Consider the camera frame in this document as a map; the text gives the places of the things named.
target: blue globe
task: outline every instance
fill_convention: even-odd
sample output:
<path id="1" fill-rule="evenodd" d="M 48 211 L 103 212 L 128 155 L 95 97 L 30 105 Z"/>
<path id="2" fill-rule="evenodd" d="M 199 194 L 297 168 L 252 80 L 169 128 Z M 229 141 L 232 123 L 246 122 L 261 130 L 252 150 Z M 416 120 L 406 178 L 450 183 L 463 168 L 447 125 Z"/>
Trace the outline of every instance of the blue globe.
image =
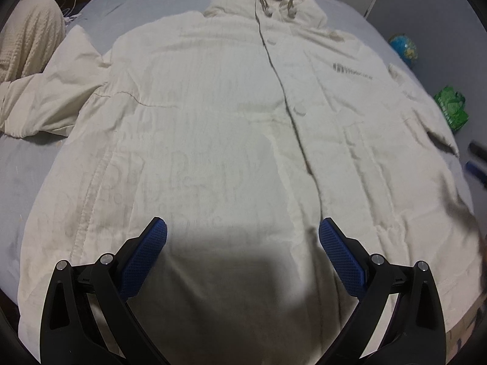
<path id="1" fill-rule="evenodd" d="M 389 45 L 409 68 L 415 65 L 416 60 L 418 60 L 418 50 L 411 38 L 405 34 L 396 34 L 389 39 Z"/>

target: green plastic bag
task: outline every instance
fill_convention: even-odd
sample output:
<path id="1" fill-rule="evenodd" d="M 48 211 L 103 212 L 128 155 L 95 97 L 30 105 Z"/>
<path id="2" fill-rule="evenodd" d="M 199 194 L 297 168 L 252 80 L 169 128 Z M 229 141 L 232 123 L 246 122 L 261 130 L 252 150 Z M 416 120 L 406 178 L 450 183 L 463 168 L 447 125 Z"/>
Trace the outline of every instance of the green plastic bag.
<path id="1" fill-rule="evenodd" d="M 464 111 L 465 97 L 460 92 L 455 92 L 451 86 L 447 86 L 434 96 L 434 100 L 453 132 L 467 123 L 468 114 Z"/>

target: jacket sleeve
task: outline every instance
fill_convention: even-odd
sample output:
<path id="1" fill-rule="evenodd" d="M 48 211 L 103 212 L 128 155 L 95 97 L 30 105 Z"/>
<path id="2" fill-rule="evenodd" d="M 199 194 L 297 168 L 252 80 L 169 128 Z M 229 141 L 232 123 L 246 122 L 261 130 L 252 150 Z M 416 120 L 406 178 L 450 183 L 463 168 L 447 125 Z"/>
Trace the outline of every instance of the jacket sleeve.
<path id="1" fill-rule="evenodd" d="M 75 26 L 44 72 L 0 84 L 0 131 L 27 137 L 39 131 L 68 136 L 91 94 L 108 81 L 110 63 Z"/>

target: bed sheet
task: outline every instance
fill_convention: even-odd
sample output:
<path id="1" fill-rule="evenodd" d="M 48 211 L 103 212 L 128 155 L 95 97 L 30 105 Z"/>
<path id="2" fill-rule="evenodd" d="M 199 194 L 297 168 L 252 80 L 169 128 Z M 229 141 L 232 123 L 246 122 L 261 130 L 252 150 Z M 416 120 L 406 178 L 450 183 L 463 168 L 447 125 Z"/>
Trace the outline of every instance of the bed sheet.
<path id="1" fill-rule="evenodd" d="M 114 41 L 140 25 L 188 10 L 204 10 L 211 0 L 92 0 L 68 26 L 80 25 L 93 46 L 106 53 Z M 336 0 L 315 0 L 328 17 L 328 26 L 354 34 L 376 51 L 386 64 L 393 63 L 416 77 L 358 12 Z M 20 246 L 25 222 L 55 156 L 62 146 L 59 136 L 42 133 L 31 139 L 0 137 L 0 289 L 15 303 L 19 285 Z M 439 151 L 452 171 L 461 198 L 470 210 L 471 194 L 458 159 Z"/>

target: blue gripper pad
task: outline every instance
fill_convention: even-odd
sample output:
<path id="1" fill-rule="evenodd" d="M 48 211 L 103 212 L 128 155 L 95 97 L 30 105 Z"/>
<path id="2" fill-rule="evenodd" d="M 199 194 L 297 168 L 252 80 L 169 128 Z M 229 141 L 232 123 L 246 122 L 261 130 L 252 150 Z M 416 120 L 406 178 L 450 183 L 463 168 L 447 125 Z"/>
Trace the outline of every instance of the blue gripper pad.
<path id="1" fill-rule="evenodd" d="M 330 218 L 323 219 L 320 224 L 318 231 L 320 243 L 348 294 L 360 300 L 367 290 L 365 271 L 345 244 L 344 240 L 347 238 L 330 220 Z"/>
<path id="2" fill-rule="evenodd" d="M 133 250 L 131 257 L 120 273 L 118 293 L 123 301 L 127 301 L 128 298 L 136 296 L 142 287 L 150 268 L 152 268 L 166 243 L 166 223 L 159 218 L 150 227 L 149 231 L 144 233 L 142 234 L 144 236 Z"/>

